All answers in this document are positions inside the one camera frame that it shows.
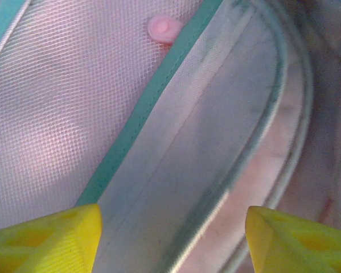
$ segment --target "teal fabric trim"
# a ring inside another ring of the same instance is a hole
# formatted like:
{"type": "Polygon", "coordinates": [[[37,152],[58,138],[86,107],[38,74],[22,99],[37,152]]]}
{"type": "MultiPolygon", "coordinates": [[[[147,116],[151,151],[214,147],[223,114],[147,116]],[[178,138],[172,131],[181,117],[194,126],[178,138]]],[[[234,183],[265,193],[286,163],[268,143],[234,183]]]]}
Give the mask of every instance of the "teal fabric trim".
{"type": "Polygon", "coordinates": [[[0,41],[26,0],[2,0],[0,3],[0,41]]]}
{"type": "Polygon", "coordinates": [[[111,178],[135,142],[136,137],[144,126],[164,88],[190,52],[199,36],[208,26],[208,23],[221,3],[222,0],[205,0],[196,14],[183,28],[161,66],[157,69],[153,78],[143,91],[116,141],[97,167],[87,187],[79,197],[77,206],[98,202],[111,178]]]}

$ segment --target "pink snap button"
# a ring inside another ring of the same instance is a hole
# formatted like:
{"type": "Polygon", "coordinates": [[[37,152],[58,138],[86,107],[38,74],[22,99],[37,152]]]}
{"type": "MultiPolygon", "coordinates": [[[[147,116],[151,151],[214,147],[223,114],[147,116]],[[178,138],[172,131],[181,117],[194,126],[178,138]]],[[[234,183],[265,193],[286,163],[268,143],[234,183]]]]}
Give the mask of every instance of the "pink snap button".
{"type": "Polygon", "coordinates": [[[156,15],[152,17],[147,30],[150,37],[161,43],[173,44],[176,37],[179,35],[184,24],[172,17],[166,15],[156,15]]]}

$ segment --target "yellow plastic piece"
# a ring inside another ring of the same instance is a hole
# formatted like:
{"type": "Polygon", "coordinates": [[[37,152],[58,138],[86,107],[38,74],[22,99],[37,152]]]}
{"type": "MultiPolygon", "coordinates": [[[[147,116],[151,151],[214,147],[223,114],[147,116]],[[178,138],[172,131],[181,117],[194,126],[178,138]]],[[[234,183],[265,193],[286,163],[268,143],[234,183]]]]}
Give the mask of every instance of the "yellow plastic piece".
{"type": "Polygon", "coordinates": [[[246,238],[255,273],[341,273],[341,230],[251,206],[246,238]]]}
{"type": "Polygon", "coordinates": [[[0,273],[92,272],[102,219],[84,205],[0,230],[0,273]]]}

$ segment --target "curved fabric border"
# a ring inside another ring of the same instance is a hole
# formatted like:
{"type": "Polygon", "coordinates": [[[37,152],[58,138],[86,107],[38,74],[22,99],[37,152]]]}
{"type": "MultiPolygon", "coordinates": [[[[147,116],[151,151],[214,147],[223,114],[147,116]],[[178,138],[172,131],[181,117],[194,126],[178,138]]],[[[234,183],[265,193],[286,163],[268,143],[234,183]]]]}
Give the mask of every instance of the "curved fabric border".
{"type": "MultiPolygon", "coordinates": [[[[286,161],[282,166],[282,170],[276,180],[277,182],[275,183],[274,187],[269,193],[269,196],[263,204],[263,206],[266,206],[268,208],[276,208],[280,199],[282,198],[282,194],[284,193],[290,178],[293,175],[294,169],[298,164],[298,160],[302,153],[304,142],[307,137],[307,129],[310,123],[313,104],[313,73],[310,64],[310,57],[302,41],[301,35],[294,23],[287,15],[284,7],[275,0],[265,0],[265,2],[267,2],[270,5],[270,8],[272,8],[274,12],[279,15],[278,18],[281,21],[282,26],[286,29],[286,31],[288,32],[287,34],[289,34],[289,36],[291,37],[290,41],[292,45],[295,46],[295,50],[298,52],[302,64],[305,86],[300,120],[297,125],[295,138],[290,147],[289,156],[286,158],[286,161]]],[[[246,238],[244,237],[240,241],[239,245],[235,248],[231,256],[228,258],[220,273],[236,272],[238,267],[246,258],[248,252],[248,244],[246,238]]]]}
{"type": "Polygon", "coordinates": [[[185,25],[162,64],[146,85],[124,128],[97,167],[76,206],[98,202],[131,149],[154,105],[223,0],[205,0],[185,25]]]}
{"type": "Polygon", "coordinates": [[[195,243],[197,237],[204,230],[207,223],[213,216],[214,211],[220,206],[225,192],[230,190],[236,180],[242,174],[242,171],[256,152],[260,140],[267,132],[271,121],[277,111],[277,106],[281,99],[281,94],[284,91],[284,82],[286,80],[287,70],[287,48],[281,28],[280,21],[270,6],[263,0],[238,0],[235,5],[245,6],[253,5],[257,10],[262,10],[262,19],[265,24],[269,26],[274,33],[277,44],[277,56],[280,62],[276,67],[276,79],[272,86],[272,92],[266,103],[265,109],[262,112],[256,128],[253,130],[248,139],[247,144],[237,157],[234,165],[230,166],[229,171],[223,177],[216,177],[215,181],[211,183],[213,186],[205,191],[199,202],[195,205],[195,209],[186,219],[184,225],[180,228],[173,243],[170,245],[155,272],[176,272],[187,254],[195,243]]]}

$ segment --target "mesh panel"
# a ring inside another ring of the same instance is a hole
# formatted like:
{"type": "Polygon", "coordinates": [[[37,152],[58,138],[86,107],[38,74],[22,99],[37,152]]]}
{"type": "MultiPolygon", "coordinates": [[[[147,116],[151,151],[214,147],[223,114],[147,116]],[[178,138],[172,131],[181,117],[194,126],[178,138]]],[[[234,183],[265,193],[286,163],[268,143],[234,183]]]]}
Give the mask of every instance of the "mesh panel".
{"type": "Polygon", "coordinates": [[[33,1],[0,54],[0,228],[73,206],[201,0],[33,1]]]}

